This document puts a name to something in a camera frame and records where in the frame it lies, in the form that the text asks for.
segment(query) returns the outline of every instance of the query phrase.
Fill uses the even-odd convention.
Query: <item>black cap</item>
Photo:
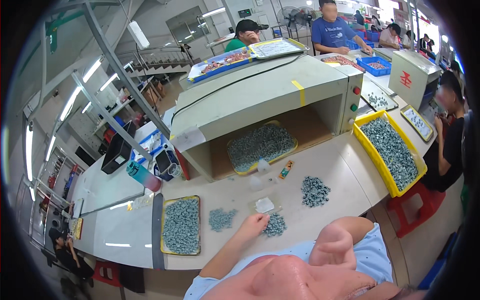
[[[57,244],[57,239],[61,237],[61,232],[55,228],[50,228],[48,231],[48,236],[52,239],[53,247]]]
[[[397,35],[400,35],[400,32],[401,32],[402,30],[400,29],[400,26],[399,26],[398,24],[396,24],[396,23],[391,23],[389,26],[390,26],[393,30],[395,30],[395,32],[396,32]]]
[[[240,31],[245,32],[255,30],[261,30],[257,22],[249,19],[241,20],[240,22],[238,22],[237,27],[235,28],[235,36],[239,36]]]

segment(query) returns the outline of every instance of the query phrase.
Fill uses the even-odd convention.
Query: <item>blue t-shirt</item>
[[[312,24],[312,42],[322,46],[339,48],[345,46],[345,40],[352,39],[357,34],[342,18],[337,17],[334,22],[316,19]]]
[[[245,257],[240,260],[233,267],[230,273],[228,273],[222,279],[197,276],[193,279],[192,285],[185,293],[184,300],[199,300],[222,280],[237,274],[251,261],[260,256],[269,254],[296,255],[308,263],[308,258],[314,245],[314,240],[308,240],[280,251],[257,253],[255,255]],[[353,251],[355,253],[355,257],[357,258],[357,271],[367,274],[371,278],[375,279],[378,284],[384,281],[393,282],[392,266],[387,256],[386,246],[384,244],[382,234],[380,233],[380,227],[378,223],[374,224],[373,229],[370,230],[361,241],[353,245]]]

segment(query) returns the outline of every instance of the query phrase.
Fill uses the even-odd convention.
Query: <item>shelf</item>
[[[210,141],[210,157],[212,161],[212,177],[220,180],[236,174],[227,153],[227,143],[246,132],[261,127],[268,121],[277,120],[299,143],[297,149],[291,154],[308,149],[327,140],[333,135],[322,122],[318,113],[312,106],[304,106],[295,110],[284,112],[280,115],[262,120],[247,127],[238,129]]]

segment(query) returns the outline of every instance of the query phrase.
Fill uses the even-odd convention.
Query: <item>stand fan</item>
[[[295,22],[299,24],[301,27],[306,28],[307,31],[308,29],[310,29],[310,37],[312,37],[312,23],[319,16],[310,7],[306,7],[306,6],[299,7],[298,10],[299,12],[295,15]],[[312,42],[312,48],[313,48],[313,55],[315,56],[315,47],[313,46],[313,42]]]
[[[301,28],[301,25],[296,21],[296,15],[299,14],[300,11],[298,8],[293,6],[286,6],[278,11],[277,18],[278,22],[281,26],[285,26],[287,28],[288,37],[292,38],[292,32],[295,30],[297,33],[297,40],[298,38],[298,30]]]

